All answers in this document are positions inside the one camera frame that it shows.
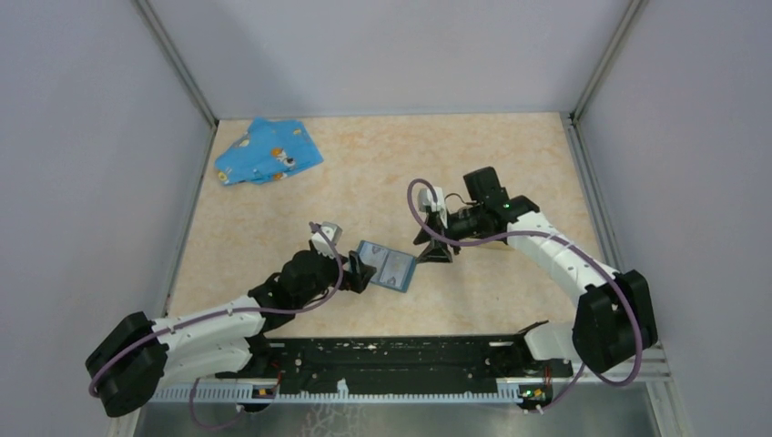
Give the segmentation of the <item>blue card holder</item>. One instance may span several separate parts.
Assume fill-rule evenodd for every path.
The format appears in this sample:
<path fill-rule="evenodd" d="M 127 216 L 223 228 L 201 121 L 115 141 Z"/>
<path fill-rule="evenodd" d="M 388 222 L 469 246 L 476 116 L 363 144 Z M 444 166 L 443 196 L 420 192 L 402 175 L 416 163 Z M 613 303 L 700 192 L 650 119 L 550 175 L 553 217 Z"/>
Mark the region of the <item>blue card holder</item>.
<path fill-rule="evenodd" d="M 357 248 L 362 262 L 376 269 L 370 284 L 406 293 L 411 284 L 417 259 L 406 252 L 362 240 Z"/>

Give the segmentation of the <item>white credit card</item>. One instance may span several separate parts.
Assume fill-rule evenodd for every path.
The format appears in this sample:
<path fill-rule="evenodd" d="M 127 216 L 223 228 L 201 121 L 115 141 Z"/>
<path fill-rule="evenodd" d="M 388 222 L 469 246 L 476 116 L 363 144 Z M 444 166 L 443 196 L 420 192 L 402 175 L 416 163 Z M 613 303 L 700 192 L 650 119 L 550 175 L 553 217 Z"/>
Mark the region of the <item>white credit card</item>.
<path fill-rule="evenodd" d="M 386 286 L 401 290 L 405 287 L 413 266 L 413 256 L 392 251 L 383 265 L 381 282 Z"/>

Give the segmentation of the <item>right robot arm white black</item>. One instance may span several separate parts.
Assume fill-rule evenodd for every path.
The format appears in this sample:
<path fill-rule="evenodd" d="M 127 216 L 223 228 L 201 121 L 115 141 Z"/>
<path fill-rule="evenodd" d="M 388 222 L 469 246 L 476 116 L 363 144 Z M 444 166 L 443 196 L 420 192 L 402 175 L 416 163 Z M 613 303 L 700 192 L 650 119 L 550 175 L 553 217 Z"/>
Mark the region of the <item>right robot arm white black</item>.
<path fill-rule="evenodd" d="M 580 362 L 601 381 L 625 386 L 638 375 L 644 350 L 658 341 L 648 282 L 621 272 L 567 238 L 526 196 L 508 194 L 494 168 L 463 178 L 470 204 L 449 212 L 440 189 L 422 178 L 407 188 L 408 208 L 421 230 L 414 242 L 450 249 L 502 242 L 536 265 L 574 305 L 570 322 L 539 322 L 513 349 L 513 365 L 535 375 L 548 360 Z"/>

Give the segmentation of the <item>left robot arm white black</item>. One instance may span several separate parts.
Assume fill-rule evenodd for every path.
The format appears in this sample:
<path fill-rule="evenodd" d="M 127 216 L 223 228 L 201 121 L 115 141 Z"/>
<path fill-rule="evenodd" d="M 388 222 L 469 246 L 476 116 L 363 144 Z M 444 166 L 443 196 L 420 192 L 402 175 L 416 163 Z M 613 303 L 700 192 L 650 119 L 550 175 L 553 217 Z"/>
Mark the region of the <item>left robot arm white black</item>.
<path fill-rule="evenodd" d="M 267 332 L 334 291 L 363 292 L 376 272 L 355 251 L 331 258 L 305 249 L 247 294 L 214 309 L 155 320 L 142 311 L 129 314 L 86 359 L 88 392 L 115 418 L 178 382 L 243 372 L 262 376 L 273 363 Z"/>

